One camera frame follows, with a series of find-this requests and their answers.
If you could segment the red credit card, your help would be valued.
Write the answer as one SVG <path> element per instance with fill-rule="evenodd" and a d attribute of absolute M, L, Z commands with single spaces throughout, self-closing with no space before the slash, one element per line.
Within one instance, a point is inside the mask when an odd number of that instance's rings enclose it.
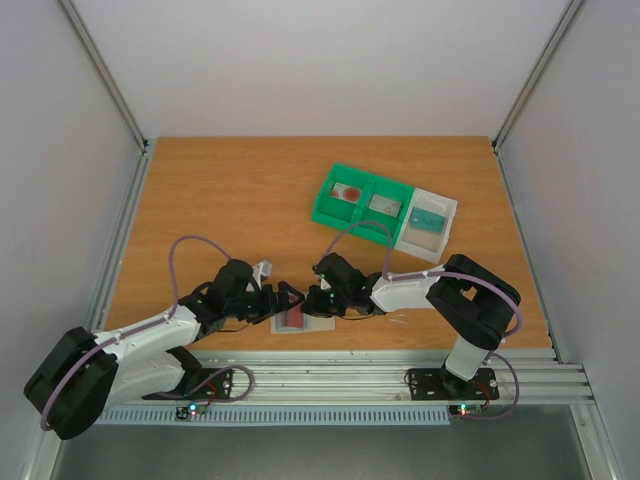
<path fill-rule="evenodd" d="M 304 313 L 300 311 L 300 319 L 299 320 L 278 320 L 277 326 L 279 329 L 283 331 L 297 331 L 297 330 L 305 330 L 307 328 L 307 320 Z"/>

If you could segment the beige leather card holder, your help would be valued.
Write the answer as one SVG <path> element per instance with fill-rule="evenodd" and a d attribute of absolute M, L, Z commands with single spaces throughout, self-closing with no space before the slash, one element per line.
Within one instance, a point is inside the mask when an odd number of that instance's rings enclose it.
<path fill-rule="evenodd" d="M 298 307 L 270 319 L 270 332 L 274 335 L 328 332 L 335 329 L 334 317 L 311 316 L 304 314 Z"/>

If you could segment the teal credit card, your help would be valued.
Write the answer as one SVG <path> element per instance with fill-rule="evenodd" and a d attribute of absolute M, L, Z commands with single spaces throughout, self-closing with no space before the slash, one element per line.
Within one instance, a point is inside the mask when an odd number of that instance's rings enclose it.
<path fill-rule="evenodd" d="M 409 218 L 410 226 L 414 229 L 440 234 L 445 226 L 446 218 L 430 211 L 416 210 Z"/>

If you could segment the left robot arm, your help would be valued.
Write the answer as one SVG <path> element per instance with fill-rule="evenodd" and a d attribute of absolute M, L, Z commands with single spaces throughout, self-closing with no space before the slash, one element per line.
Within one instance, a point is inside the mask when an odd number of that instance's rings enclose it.
<path fill-rule="evenodd" d="M 266 261 L 251 266 L 232 259 L 213 280 L 146 320 L 110 331 L 67 331 L 24 387 L 41 429 L 68 440 L 112 406 L 198 394 L 207 379 L 189 345 L 223 331 L 228 319 L 258 324 L 304 301 L 285 281 L 267 283 L 269 271 Z"/>

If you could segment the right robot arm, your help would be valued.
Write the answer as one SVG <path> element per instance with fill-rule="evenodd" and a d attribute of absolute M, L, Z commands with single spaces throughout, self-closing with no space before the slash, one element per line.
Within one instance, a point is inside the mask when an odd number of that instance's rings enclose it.
<path fill-rule="evenodd" d="M 429 270 L 365 275 L 330 253 L 313 270 L 320 283 L 309 288 L 301 304 L 311 316 L 341 317 L 349 310 L 364 317 L 437 311 L 457 332 L 436 377 L 436 389 L 448 399 L 473 389 L 483 361 L 523 324 L 518 291 L 462 254 Z"/>

